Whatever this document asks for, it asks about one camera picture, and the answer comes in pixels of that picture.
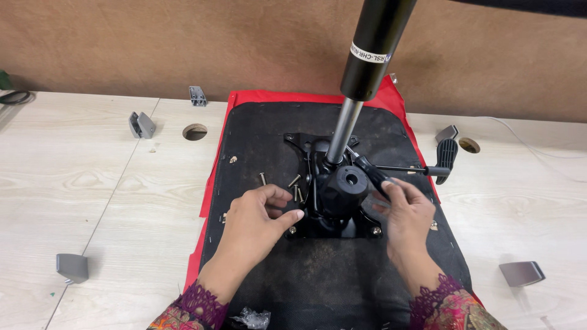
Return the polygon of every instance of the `patterned sleeve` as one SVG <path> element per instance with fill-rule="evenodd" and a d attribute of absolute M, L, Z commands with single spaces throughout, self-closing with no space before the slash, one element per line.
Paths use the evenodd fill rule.
<path fill-rule="evenodd" d="M 220 329 L 228 304 L 216 301 L 197 281 L 188 287 L 167 309 L 149 325 L 147 330 L 202 330 Z"/>
<path fill-rule="evenodd" d="M 436 290 L 420 287 L 410 303 L 410 329 L 507 330 L 451 276 L 439 274 L 438 280 Z"/>

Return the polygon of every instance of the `lace cuff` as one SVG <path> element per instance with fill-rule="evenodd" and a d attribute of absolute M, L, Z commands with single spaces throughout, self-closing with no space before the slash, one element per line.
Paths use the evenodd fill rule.
<path fill-rule="evenodd" d="M 171 305 L 194 315 L 216 330 L 222 326 L 228 311 L 228 304 L 222 305 L 217 302 L 216 296 L 197 284 L 197 281 L 190 285 L 185 293 L 180 295 Z"/>
<path fill-rule="evenodd" d="M 420 296 L 410 301 L 410 329 L 423 329 L 424 323 L 440 303 L 449 295 L 463 288 L 452 276 L 438 275 L 440 286 L 434 290 L 420 287 Z"/>

